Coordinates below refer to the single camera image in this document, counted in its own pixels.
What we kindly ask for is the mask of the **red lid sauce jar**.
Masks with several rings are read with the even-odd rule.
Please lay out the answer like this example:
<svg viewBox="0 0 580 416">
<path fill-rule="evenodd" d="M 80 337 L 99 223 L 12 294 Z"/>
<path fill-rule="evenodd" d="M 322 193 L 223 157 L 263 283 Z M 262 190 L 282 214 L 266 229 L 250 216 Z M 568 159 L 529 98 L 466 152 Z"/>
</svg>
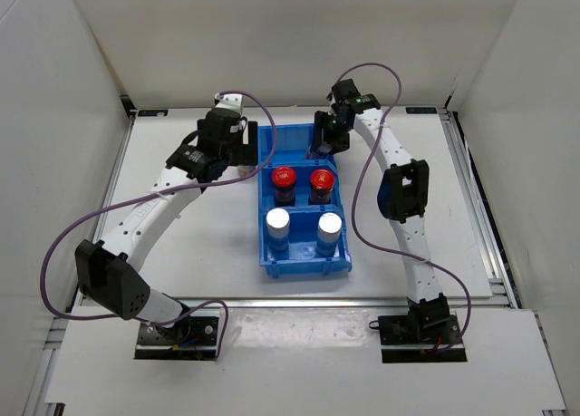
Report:
<svg viewBox="0 0 580 416">
<path fill-rule="evenodd" d="M 316 169 L 310 176 L 311 205 L 326 205 L 331 202 L 331 195 L 334 190 L 335 177 L 329 169 Z"/>
<path fill-rule="evenodd" d="M 293 168 L 282 166 L 276 168 L 271 176 L 277 206 L 290 207 L 295 204 L 295 185 L 297 175 Z"/>
</svg>

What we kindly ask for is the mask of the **silver lid peppercorn jar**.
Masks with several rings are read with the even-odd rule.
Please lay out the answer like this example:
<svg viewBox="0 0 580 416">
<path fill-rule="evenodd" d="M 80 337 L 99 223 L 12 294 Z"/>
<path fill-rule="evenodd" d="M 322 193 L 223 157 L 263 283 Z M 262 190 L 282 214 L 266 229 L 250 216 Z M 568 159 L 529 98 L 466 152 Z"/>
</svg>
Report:
<svg viewBox="0 0 580 416">
<path fill-rule="evenodd" d="M 342 229 L 343 221 L 338 214 L 322 214 L 318 220 L 316 252 L 321 256 L 333 256 Z"/>
<path fill-rule="evenodd" d="M 290 216 L 284 208 L 273 208 L 266 214 L 268 244 L 275 251 L 284 251 L 289 244 Z"/>
</svg>

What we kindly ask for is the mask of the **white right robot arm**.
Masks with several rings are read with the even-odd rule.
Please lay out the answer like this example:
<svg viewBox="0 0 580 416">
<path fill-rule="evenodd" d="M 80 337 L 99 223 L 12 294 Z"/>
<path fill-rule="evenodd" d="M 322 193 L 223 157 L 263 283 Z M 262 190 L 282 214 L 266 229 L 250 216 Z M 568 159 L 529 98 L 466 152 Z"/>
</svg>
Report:
<svg viewBox="0 0 580 416">
<path fill-rule="evenodd" d="M 330 107 L 314 115 L 309 159 L 325 159 L 350 146 L 356 131 L 372 151 L 382 170 L 377 193 L 381 215 L 389 220 L 397 238 L 407 279 L 407 332 L 417 343 L 427 343 L 450 318 L 447 298 L 430 264 L 424 214 L 428 202 L 430 168 L 416 160 L 386 126 L 382 110 L 371 95 L 328 95 Z"/>
</svg>

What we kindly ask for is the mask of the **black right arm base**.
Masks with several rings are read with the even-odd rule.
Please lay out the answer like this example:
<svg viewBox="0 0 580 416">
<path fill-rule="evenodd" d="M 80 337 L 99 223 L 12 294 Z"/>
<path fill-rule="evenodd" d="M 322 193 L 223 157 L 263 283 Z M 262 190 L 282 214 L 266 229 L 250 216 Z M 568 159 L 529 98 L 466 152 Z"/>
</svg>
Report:
<svg viewBox="0 0 580 416">
<path fill-rule="evenodd" d="M 383 364 L 468 361 L 455 314 L 421 335 L 412 330 L 410 318 L 406 314 L 379 315 L 368 323 L 368 327 L 379 333 Z"/>
</svg>

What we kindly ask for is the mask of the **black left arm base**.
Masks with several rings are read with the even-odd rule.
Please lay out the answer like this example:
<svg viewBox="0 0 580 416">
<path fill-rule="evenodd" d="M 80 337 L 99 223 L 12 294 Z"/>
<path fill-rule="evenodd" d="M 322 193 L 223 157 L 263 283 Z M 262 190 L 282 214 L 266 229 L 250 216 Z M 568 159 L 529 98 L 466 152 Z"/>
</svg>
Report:
<svg viewBox="0 0 580 416">
<path fill-rule="evenodd" d="M 178 332 L 141 324 L 133 358 L 146 361 L 215 361 L 222 324 L 223 315 L 218 309 L 197 311 Z"/>
</svg>

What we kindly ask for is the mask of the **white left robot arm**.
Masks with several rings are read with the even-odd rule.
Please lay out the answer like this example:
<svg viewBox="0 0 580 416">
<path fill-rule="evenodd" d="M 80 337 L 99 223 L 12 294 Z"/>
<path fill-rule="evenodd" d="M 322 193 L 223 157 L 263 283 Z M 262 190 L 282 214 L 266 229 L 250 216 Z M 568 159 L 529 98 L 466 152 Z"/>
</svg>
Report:
<svg viewBox="0 0 580 416">
<path fill-rule="evenodd" d="M 150 199 L 97 242 L 84 240 L 74 253 L 84 295 L 124 320 L 156 324 L 169 343 L 189 336 L 185 306 L 152 289 L 139 272 L 163 233 L 209 183 L 229 167 L 257 161 L 257 126 L 245 132 L 242 112 L 238 93 L 219 102 L 166 160 Z"/>
</svg>

